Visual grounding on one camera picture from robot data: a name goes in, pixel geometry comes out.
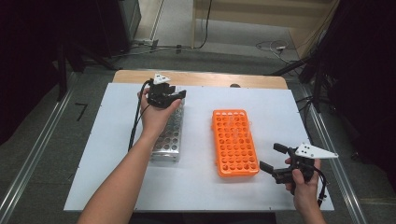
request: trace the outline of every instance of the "white table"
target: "white table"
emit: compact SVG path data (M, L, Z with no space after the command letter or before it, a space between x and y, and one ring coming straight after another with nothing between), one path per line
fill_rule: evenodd
M127 153L137 104L136 93L140 88L141 84L108 85L65 211L81 211ZM291 91L203 86L182 86L181 89L187 90L187 97L180 161L149 163L135 210L293 210L292 195L265 172L253 177L220 177L210 129L214 109L245 109L258 159L275 168L287 167L284 160L288 156L273 150L273 144L297 147L308 142ZM138 126L136 136L140 133L141 126ZM330 196L321 209L334 209Z

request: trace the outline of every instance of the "gray floor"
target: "gray floor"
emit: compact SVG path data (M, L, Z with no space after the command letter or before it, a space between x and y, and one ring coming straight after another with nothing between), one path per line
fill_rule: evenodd
M161 35L161 29L163 29L162 26L158 28L156 34L160 43L164 45L174 44L169 42L170 39L166 40L167 38ZM281 29L276 28L274 34L277 34L279 30ZM290 38L287 33L282 34L281 36L275 36L273 39L271 35L267 34L268 39L265 37L263 40ZM244 38L235 37L234 39L242 40ZM267 75L285 65L272 52L262 52L262 50L256 49L255 41L257 40L254 39L250 44L238 44L241 42L236 41L228 45L220 45L221 48L214 49L214 46L218 45L210 45L214 41L208 39L209 44L207 46L212 46L210 50L183 50L180 54L176 54L174 50L163 50L150 54L124 56L113 59L112 62L124 69L166 69L247 75ZM243 50L243 53L237 53L238 51L233 50L239 48L246 50ZM295 52L285 54L285 56L288 60L295 60L296 57ZM303 98L302 85L297 81L295 75L295 71L292 71L283 77L287 80L288 87L292 90L295 99L301 99ZM114 71L108 71L96 64L88 66L84 74L78 74L78 82L74 92L8 223L76 222L78 213L64 212L64 203L106 85L111 82L113 76ZM50 91L35 110L29 114L11 139L0 146L0 196L7 192L7 188L21 169L24 160L35 144L35 140L40 135L55 106L57 91L57 87ZM75 103L88 104L79 121L77 119L82 108ZM346 174L361 203L367 222L393 223L396 197L386 175L372 164L363 164L349 158L353 148L349 144L340 119L326 105L321 107L323 110L322 116L337 152L340 154L340 161L344 165ZM315 145L321 147L321 140L311 119L308 119L308 131L313 135ZM332 174L332 167L327 161L323 163L323 171L331 182L329 192L332 195L335 207L334 212L324 214L326 220L328 223L352 223L339 184ZM303 223L299 215L293 211L276 212L276 220L277 223Z

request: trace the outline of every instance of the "aluminum rail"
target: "aluminum rail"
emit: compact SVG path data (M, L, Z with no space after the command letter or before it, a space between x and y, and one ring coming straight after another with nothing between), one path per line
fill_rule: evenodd
M305 85L302 85L302 89L303 89L304 97L312 95L311 91ZM330 152L337 153L332 143L332 139L330 138L329 132L327 131L327 128L324 124L321 114L318 114L315 111L315 108L313 108L313 106L310 106L309 110L324 148L329 150ZM331 159L329 160L329 162L334 172L338 186L340 187L341 193L343 194L344 201L346 202L346 207L353 220L353 223L355 224L368 223L363 214L361 205L355 194L355 191L352 188L349 178L347 177L346 170L344 169L344 166L341 163L340 159L338 158Z
M66 92L62 101L56 103L49 116L49 119L46 122L46 125L44 126L37 140L35 141L35 144L32 147L29 155L27 156L23 166L21 167L20 171L18 172L11 185L8 187L4 200L2 201L0 206L0 224L8 223L9 219L11 218L15 206L17 205L18 200L22 196L23 191L25 190L30 180L30 177L35 170L35 167L40 161L41 155L46 149L47 143L50 140L50 137L52 136L52 133L55 130L56 125L58 124L58 121L67 106L67 103L70 100L70 96L73 93L77 81L78 75L76 73L72 73L68 80L69 90Z

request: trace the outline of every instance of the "wire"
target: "wire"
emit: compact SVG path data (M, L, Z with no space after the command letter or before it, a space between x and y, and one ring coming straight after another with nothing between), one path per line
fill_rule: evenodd
M318 172L318 174L320 176L320 180L322 182L322 188L320 190L319 197L318 197L318 205L320 207L322 202L326 198L325 189L326 189L326 185L327 185L327 180L326 180L326 176L317 167L314 166L314 170L316 172Z
M283 58L281 58L281 57L280 57L280 53L279 53L279 54L276 54L276 53L274 52L274 50L272 49L272 44L273 44L273 43L274 43L274 41L270 43L270 50L271 50L271 52L273 52L273 54L274 54L278 59L282 60L283 62L285 62L285 63L291 63L291 62L288 62L288 61L284 60Z
M311 143L312 146L314 146L315 145L314 140L312 139L311 132L309 132L308 125L307 125L308 111L311 107L311 104L312 104L312 102L308 101L306 103L306 105L304 106L304 122L303 122L303 124L304 124L305 130L306 130L306 134L308 135L309 142Z
M206 40L207 40L207 26L208 26L208 24L209 24L209 16L210 16L210 10L211 10L211 8L212 8L212 0L210 0L209 8L208 8L208 10L207 10L207 15L206 15L205 40L204 40L204 42L201 44L200 47L195 48L195 49L201 49L201 48L204 46L204 44L206 43Z
M308 42L309 42L312 38L314 38L314 36L324 27L324 25L326 25L326 24L329 22L328 19L329 19L330 15L332 14L332 12L333 12L333 10L334 10L334 8L335 8L335 5L338 5L338 2L335 3L334 5L332 5L332 9L330 9L329 14L327 14L327 16L326 16L326 19L325 19L324 22L319 26L319 28L311 35L311 37L309 37L309 39L307 39L302 45L300 45L300 46L297 47L296 49L299 49L300 47L302 47L302 46L308 44Z
M136 133L136 127L137 127L137 123L139 121L138 115L139 115L140 105L142 103L143 90L145 89L146 85L149 83L151 83L151 80L145 81L145 83L143 83L143 85L142 85L142 89L140 90L140 97L139 97L139 101L137 102L136 114L134 115L134 127L132 128L132 131L131 131L131 138L129 140L128 151L129 151L129 149L131 149L132 145L134 144L134 134Z
M149 108L149 105L147 105L147 106L142 110L142 112L140 113L139 119L137 119L137 122L140 121L140 119L142 118L143 114L145 113L145 111L146 111L148 108Z

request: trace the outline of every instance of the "cable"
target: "cable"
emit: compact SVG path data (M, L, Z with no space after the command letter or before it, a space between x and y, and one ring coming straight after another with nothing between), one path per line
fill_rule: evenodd
M322 202L326 198L325 189L326 189L326 185L327 185L327 180L326 180L326 176L317 167L314 166L314 170L316 172L318 172L321 182L322 182L322 188L320 190L319 197L318 197L318 205L320 207Z
M134 144L134 134L136 133L136 127L137 127L137 123L139 121L139 110L140 110L140 104L142 103L142 98L143 98L143 90L145 89L147 84L150 84L151 80L147 80L145 81L145 83L143 83L142 85L142 89L140 90L140 97L139 97L139 101L137 102L137 109L136 109L136 114L134 115L134 127L132 128L131 131L131 138L129 140L129 147L128 147L128 151L129 149L131 149L132 145Z
M212 0L210 0L209 8L207 10L207 15L206 15L205 40L204 40L204 42L202 43L202 45L200 47L195 48L195 49L201 49L204 46L204 44L206 43L206 40L207 40L207 26L209 24L209 16L210 16L211 8L212 8Z
M139 119L137 119L137 123L140 121L140 119L142 118L143 114L145 113L145 111L149 108L149 105L147 105L142 112L140 113Z
M312 102L308 101L308 103L306 103L306 105L304 106L304 122L303 122L303 124L304 124L305 130L306 130L306 134L308 135L309 142L311 143L312 146L314 146L315 145L314 140L312 139L311 132L309 132L308 125L307 125L308 111L309 111L309 108L311 107L311 104L312 104Z
M324 20L324 22L319 26L319 28L311 35L311 37L309 37L309 39L307 39L302 45L300 45L299 47L297 47L296 49L299 49L300 47L306 45L312 38L314 38L314 36L320 31L321 28L323 28L323 26L328 23L329 21L327 21L327 19L329 19L330 15L332 14L332 11L335 8L335 5L338 5L338 2L335 3L334 5L332 5L332 9L330 9L329 14L327 14L326 19Z
M208 24L209 24L209 16L210 16L211 8L212 8L212 2L213 2L213 0L210 0L209 8L208 8L208 10L207 10L206 26L205 26L205 40L204 40L204 42L201 44L200 47L198 47L198 48L193 48L193 49L192 49L190 46L182 46L182 45L176 45L175 47L174 47L174 46L156 46L156 47L155 47L156 49L151 49L151 50L149 50L149 51L143 51L143 52L137 52L137 53L121 54L121 55L118 55L118 56L116 56L116 57L122 57L122 56L128 56L128 55L139 55L139 54L145 54L145 53L152 53L152 52L156 52L156 51L160 51L160 50L165 50L165 49L187 49L187 50L201 49L201 48L205 45L206 40L207 40L207 30L208 30L207 28L208 28ZM134 47L134 48L132 48L132 49L138 49L138 48L144 48L144 47L151 48L151 46L149 46L149 45L143 45L143 46Z

